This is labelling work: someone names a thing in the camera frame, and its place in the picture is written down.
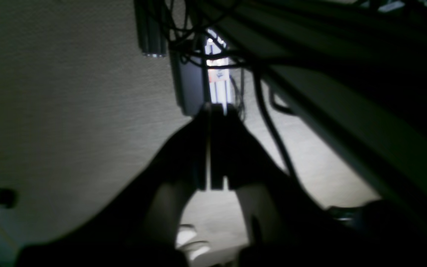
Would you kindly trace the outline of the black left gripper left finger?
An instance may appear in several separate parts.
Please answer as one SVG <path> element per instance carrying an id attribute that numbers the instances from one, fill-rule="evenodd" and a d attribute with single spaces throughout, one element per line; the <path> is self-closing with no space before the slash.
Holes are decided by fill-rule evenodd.
<path id="1" fill-rule="evenodd" d="M 175 132 L 148 166 L 76 230 L 25 247 L 17 267 L 187 267 L 176 249 L 184 207 L 205 189 L 211 106 Z"/>

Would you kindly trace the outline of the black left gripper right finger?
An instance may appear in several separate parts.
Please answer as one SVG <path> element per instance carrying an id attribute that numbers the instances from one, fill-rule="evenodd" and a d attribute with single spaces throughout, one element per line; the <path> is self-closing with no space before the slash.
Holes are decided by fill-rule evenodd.
<path id="1" fill-rule="evenodd" d="M 211 188 L 227 179 L 249 245 L 236 267 L 379 267 L 380 247 L 335 220 L 285 174 L 232 105 L 210 104 Z"/>

